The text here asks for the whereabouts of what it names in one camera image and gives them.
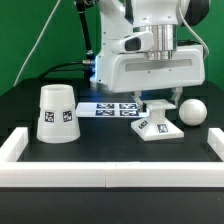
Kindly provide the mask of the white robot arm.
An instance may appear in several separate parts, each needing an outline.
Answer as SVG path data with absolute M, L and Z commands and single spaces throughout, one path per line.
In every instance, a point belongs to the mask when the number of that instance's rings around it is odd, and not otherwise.
M 180 43 L 177 29 L 203 20 L 210 0 L 99 0 L 97 5 L 101 50 L 93 85 L 130 92 L 144 110 L 143 91 L 172 88 L 177 101 L 183 87 L 203 83 L 208 47 L 202 40 Z

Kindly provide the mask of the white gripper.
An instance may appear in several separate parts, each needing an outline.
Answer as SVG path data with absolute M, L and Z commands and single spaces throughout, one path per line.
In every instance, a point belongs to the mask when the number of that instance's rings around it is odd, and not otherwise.
M 149 60 L 144 53 L 117 55 L 110 65 L 108 88 L 116 93 L 134 91 L 132 98 L 140 112 L 147 111 L 140 91 L 173 88 L 171 100 L 178 105 L 182 87 L 200 85 L 205 79 L 200 45 L 179 47 L 171 59 Z

